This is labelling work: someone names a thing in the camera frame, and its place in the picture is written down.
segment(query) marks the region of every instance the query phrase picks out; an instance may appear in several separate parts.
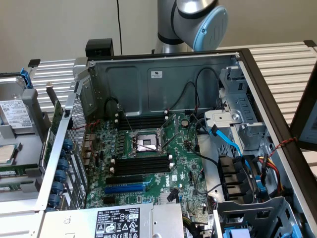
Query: motherboard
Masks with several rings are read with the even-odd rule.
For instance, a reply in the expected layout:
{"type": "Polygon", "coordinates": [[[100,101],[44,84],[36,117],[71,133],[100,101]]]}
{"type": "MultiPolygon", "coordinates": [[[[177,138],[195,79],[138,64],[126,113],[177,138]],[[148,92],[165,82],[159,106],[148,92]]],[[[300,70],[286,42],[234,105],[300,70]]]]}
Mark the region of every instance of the motherboard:
{"type": "Polygon", "coordinates": [[[197,193],[197,190],[206,190],[204,174],[197,181],[197,190],[194,188],[194,182],[203,168],[201,158],[189,148],[196,145],[195,129],[192,127],[188,130],[189,115],[179,113],[171,117],[173,119],[162,130],[122,130],[115,123],[104,120],[91,128],[93,131],[86,135],[89,142],[87,150],[91,150],[85,155],[90,161],[87,168],[89,191],[86,208],[177,202],[181,204],[183,215],[192,221],[208,220],[207,197],[197,193]],[[146,161],[141,165],[142,170],[133,168],[139,163],[138,160],[146,161]],[[161,160],[165,161],[164,166],[156,165],[161,160]],[[133,186],[139,185],[124,186],[125,181],[132,180],[141,183],[143,189],[129,192],[133,186]],[[167,198],[175,192],[177,199],[171,201],[167,198]]]}

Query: green motherboard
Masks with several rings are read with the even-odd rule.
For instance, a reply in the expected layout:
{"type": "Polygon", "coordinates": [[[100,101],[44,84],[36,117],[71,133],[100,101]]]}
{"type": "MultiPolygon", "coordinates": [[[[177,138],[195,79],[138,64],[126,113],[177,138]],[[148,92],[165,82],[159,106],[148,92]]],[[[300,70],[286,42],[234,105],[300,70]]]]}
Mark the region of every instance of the green motherboard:
{"type": "MultiPolygon", "coordinates": [[[[106,178],[113,176],[109,172],[109,164],[113,151],[118,152],[119,146],[122,158],[126,160],[129,159],[132,147],[131,131],[117,130],[109,121],[101,121],[101,123],[94,128],[92,133],[96,134],[97,137],[94,151],[99,154],[103,151],[103,159],[98,161],[97,167],[96,160],[93,157],[90,159],[89,168],[87,169],[89,191],[86,208],[151,202],[160,204],[161,199],[166,197],[165,195],[170,194],[173,189],[177,188],[183,215],[191,217],[192,221],[206,222],[208,215],[207,212],[203,211],[203,204],[207,204],[207,197],[197,194],[193,185],[202,169],[202,159],[186,146],[188,143],[190,143],[192,147],[195,146],[196,135],[194,127],[192,127],[189,132],[189,141],[187,140],[188,128],[181,125],[183,119],[190,120],[189,116],[185,114],[176,114],[175,120],[171,120],[166,127],[164,127],[165,143],[176,135],[173,140],[164,147],[164,151],[173,157],[172,162],[174,166],[170,169],[170,172],[143,175],[143,182],[147,183],[144,192],[111,194],[115,198],[113,204],[104,204],[104,198],[108,196],[105,195],[105,187],[107,186],[106,178]]],[[[142,132],[146,132],[147,130],[149,132],[153,131],[153,129],[144,129],[142,132]]],[[[147,153],[150,154],[151,152],[144,152],[142,156],[146,156],[147,153]]],[[[206,183],[203,177],[200,177],[198,181],[197,190],[206,190],[206,183]]]]}

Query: warning label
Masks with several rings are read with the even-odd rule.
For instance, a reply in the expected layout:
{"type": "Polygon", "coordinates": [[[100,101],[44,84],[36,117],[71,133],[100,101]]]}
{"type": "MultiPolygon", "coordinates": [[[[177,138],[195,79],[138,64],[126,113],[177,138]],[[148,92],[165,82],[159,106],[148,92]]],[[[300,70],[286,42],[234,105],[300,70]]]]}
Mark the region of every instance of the warning label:
{"type": "Polygon", "coordinates": [[[95,238],[140,237],[140,208],[99,211],[95,238]]]}
{"type": "Polygon", "coordinates": [[[13,129],[32,127],[31,120],[22,100],[1,101],[4,116],[13,129]]]}

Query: white wall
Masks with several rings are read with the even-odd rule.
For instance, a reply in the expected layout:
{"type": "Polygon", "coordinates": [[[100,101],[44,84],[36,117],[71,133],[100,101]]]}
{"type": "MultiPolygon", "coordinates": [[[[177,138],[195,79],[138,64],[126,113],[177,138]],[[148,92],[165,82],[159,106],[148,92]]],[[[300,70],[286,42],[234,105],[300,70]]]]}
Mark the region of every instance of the white wall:
{"type": "MultiPolygon", "coordinates": [[[[220,0],[229,11],[222,46],[317,40],[316,0],[220,0]]],[[[124,54],[146,54],[157,38],[157,0],[119,0],[124,54]]],[[[113,38],[115,0],[0,0],[0,71],[30,59],[74,59],[88,39],[113,38]]]]}

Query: gray robot arm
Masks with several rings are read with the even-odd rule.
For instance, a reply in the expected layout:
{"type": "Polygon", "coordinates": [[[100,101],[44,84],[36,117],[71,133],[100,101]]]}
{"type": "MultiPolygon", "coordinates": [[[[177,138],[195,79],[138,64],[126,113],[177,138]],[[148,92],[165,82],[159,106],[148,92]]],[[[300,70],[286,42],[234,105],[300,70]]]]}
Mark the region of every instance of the gray robot arm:
{"type": "Polygon", "coordinates": [[[155,53],[215,50],[228,14],[218,0],[158,0],[158,42],[155,53]]]}

